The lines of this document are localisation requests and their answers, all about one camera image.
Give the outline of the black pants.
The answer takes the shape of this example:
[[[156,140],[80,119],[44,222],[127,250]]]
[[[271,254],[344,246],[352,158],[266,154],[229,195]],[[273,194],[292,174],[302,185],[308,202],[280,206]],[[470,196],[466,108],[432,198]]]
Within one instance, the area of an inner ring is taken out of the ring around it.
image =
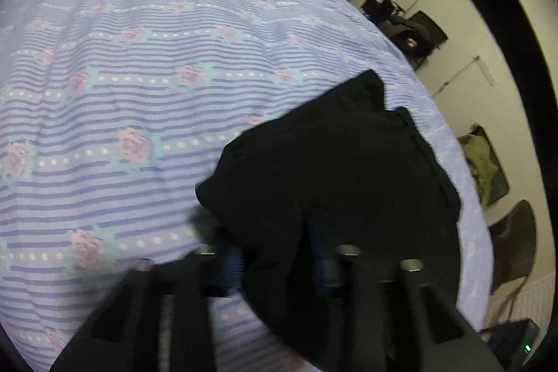
[[[311,364],[329,332],[341,244],[383,263],[421,260],[457,298],[461,200],[409,111],[386,108],[374,72],[242,133],[196,196],[240,253],[251,309]]]

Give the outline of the olive green clothing pile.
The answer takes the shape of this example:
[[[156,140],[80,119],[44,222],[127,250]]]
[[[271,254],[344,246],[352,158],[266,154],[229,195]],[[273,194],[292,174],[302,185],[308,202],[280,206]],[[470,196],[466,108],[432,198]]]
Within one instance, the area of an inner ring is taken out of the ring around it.
[[[469,172],[476,184],[481,206],[488,208],[510,192],[510,185],[484,128],[473,124],[458,137]]]

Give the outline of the purple floral bed sheet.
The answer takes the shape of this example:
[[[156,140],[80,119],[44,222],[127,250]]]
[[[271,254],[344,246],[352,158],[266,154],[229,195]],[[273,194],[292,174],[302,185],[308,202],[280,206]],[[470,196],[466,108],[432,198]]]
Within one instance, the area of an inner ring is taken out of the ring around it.
[[[1,0],[1,325],[47,371],[127,266],[198,242],[225,144],[365,70],[461,198],[458,306],[493,252],[461,147],[401,53],[345,0]]]

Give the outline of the black chair with clothes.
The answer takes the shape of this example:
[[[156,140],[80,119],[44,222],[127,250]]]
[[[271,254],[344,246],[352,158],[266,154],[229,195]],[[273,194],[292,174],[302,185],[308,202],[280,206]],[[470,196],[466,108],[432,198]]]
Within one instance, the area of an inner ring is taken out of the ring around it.
[[[422,10],[407,19],[404,9],[392,0],[365,0],[360,8],[405,55],[414,71],[448,40],[445,31]]]

